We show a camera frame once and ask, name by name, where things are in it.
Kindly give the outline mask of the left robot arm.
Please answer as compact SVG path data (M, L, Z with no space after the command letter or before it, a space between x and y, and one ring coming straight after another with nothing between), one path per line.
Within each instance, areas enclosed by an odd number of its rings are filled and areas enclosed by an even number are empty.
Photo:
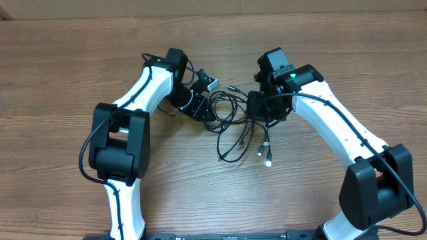
M142 54L141 77L113 103L99 103L93 111L91 133L81 151L87 151L89 166L97 176L93 182L107 191L111 230L105 239L143 239L145 221L141 213L140 185L147 171L150 148L150 117L164 100L194 121L212 122L215 115L203 92L211 93L219 80L203 69L192 71L187 55L170 48L165 57Z

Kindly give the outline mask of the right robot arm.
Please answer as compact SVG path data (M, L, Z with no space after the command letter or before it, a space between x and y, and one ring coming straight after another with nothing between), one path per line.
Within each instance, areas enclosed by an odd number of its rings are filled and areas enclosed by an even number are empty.
M268 127L294 111L331 147L345 177L340 212L309 239L378 239L380 223L414 204L411 153L402 144L389 146L365 128L334 96L311 65L294 67L281 48L258 59L259 91L250 91L247 113Z

